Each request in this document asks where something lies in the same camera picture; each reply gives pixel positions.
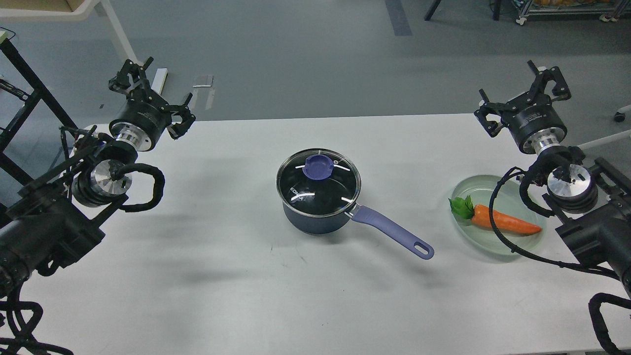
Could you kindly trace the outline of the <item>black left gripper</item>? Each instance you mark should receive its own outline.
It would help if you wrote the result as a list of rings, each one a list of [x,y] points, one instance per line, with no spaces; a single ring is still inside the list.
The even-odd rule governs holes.
[[[153,60],[153,57],[149,57],[144,64],[139,65],[126,59],[122,68],[108,81],[110,91],[123,94],[128,99],[117,118],[109,124],[109,131],[115,138],[120,137],[122,131],[134,131],[138,136],[133,143],[137,151],[153,150],[166,128],[173,140],[180,139],[196,121],[196,115],[189,108],[192,93],[185,95],[183,103],[178,105],[168,105],[160,95],[152,94],[145,69]],[[162,107],[167,107],[167,112],[162,112]],[[172,123],[171,115],[180,117],[181,121]]]

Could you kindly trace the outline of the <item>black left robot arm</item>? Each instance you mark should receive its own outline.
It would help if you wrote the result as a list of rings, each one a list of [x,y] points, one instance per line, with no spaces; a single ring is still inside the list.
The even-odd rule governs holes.
[[[143,212],[163,198],[164,173],[137,162],[141,151],[156,147],[161,135],[180,139],[196,120],[189,107],[194,94],[170,104],[149,83],[145,65],[124,63],[109,89],[126,103],[108,133],[63,126],[61,138],[75,137],[73,153],[44,175],[26,184],[20,201],[7,209],[1,228],[1,323],[12,337],[1,339],[3,355],[26,350],[34,355],[70,355],[60,346],[33,335],[43,308],[21,301],[20,293],[33,272],[49,277],[92,251],[104,239],[101,226],[116,212]]]

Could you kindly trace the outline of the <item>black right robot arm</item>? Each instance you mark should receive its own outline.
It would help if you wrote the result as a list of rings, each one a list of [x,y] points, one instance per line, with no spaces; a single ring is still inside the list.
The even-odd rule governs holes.
[[[480,90],[482,101],[475,111],[490,137],[506,128],[519,151],[536,155],[529,169],[511,168],[496,184],[488,206],[491,229],[511,252],[560,268],[611,277],[629,293],[630,179],[602,158],[586,168],[584,152],[562,144],[567,128],[553,103],[570,99],[570,89],[559,67],[527,64],[534,74],[529,90],[507,103],[492,103]],[[519,177],[519,197],[530,211],[561,221],[555,231],[576,263],[538,256],[503,236],[495,218],[495,199],[513,177]]]

